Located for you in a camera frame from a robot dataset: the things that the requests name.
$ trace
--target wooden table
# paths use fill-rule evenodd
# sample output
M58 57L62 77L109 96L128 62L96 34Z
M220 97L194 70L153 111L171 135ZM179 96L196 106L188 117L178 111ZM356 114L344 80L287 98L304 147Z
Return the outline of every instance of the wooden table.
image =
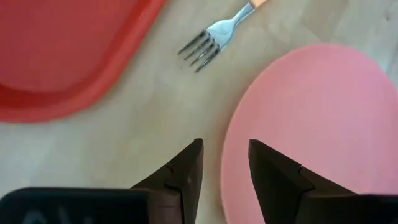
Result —
M100 102L60 121L1 124L0 195L26 186L128 188L203 138L197 223L224 223L223 138L239 99L272 61L303 45L340 43L368 54L398 85L396 0L270 0L208 68L193 74L179 48L244 3L169 1Z

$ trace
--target red plastic tray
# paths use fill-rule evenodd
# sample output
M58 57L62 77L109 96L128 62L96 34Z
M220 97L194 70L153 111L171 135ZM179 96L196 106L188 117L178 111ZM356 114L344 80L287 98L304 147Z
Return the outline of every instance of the red plastic tray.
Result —
M97 101L164 2L1 1L0 121L48 121Z

